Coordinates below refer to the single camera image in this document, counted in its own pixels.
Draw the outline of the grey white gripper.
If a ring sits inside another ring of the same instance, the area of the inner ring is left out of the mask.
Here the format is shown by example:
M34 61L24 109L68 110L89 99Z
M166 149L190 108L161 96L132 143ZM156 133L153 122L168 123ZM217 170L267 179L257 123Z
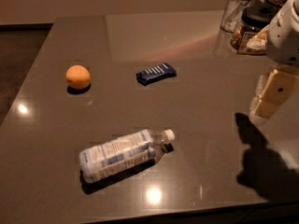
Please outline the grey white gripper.
M267 33L267 56L289 65L299 64L299 25L271 23ZM270 119L299 87L298 66L277 66L259 76L249 112L253 119Z

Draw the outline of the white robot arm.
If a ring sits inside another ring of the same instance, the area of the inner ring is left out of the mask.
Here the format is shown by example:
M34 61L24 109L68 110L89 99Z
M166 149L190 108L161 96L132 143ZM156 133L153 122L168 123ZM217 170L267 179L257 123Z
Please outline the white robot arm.
M247 47L265 49L277 65L261 74L249 107L252 122L266 122L298 89L299 85L299 0L288 0L277 15Z

